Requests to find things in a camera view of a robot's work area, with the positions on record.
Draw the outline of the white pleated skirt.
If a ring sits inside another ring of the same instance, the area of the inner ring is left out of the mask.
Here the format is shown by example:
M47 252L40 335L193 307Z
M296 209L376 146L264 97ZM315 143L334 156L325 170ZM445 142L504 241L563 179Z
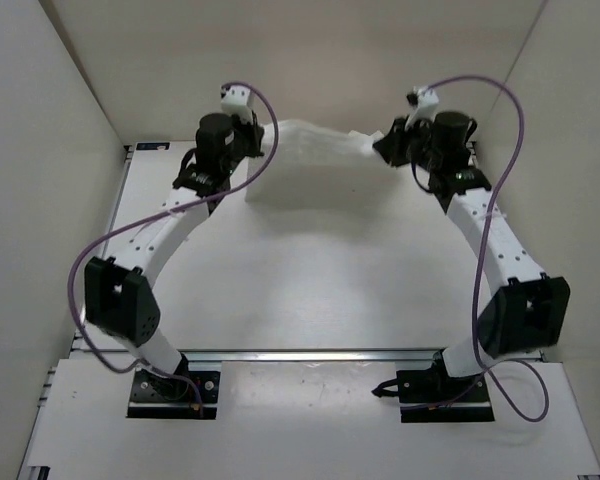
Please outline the white pleated skirt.
M265 165L262 159L250 159L247 175L259 169L264 172L246 187L248 202L264 202L278 186L292 184L294 177L318 170L336 171L368 167L380 157L373 149L382 138L379 130L371 134L351 130L347 133L299 119L282 120L278 124L279 140L273 160Z

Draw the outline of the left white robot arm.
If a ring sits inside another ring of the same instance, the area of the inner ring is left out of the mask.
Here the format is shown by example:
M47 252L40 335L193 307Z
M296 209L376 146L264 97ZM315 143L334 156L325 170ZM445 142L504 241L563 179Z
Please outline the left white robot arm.
M206 221L230 189L230 177L245 158L262 156L264 129L256 114L211 113L201 118L195 145L180 164L160 218L140 227L127 245L84 269L86 320L123 345L154 375L168 398L188 389L183 354L161 332L153 286L194 228Z

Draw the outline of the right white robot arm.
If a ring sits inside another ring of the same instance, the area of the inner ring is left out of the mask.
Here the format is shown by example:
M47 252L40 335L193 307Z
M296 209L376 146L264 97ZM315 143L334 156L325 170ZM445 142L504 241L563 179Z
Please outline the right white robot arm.
M477 128L467 115L444 111L429 120L398 117L374 150L391 167L424 168L424 190L434 196L446 217L461 231L486 279L491 298L477 300L470 337L443 349L438 369L428 376L429 391L451 400L464 388L464 378L517 354L558 343L570 287L550 276L522 246L496 205L495 188L472 165L469 139Z

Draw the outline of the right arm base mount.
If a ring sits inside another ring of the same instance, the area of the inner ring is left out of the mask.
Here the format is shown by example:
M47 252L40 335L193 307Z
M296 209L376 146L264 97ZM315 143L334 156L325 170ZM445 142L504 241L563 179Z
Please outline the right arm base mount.
M438 352L426 369L398 369L393 379L381 382L371 393L397 398L404 424L495 421L484 375L450 377Z

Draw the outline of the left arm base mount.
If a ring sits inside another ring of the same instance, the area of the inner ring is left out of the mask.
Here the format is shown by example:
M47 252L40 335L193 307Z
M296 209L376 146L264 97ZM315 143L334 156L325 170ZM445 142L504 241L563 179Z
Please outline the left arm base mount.
M143 368L134 372L126 416L131 419L215 420L218 411L221 364L189 362L176 375L188 374L199 396L183 381L163 378Z

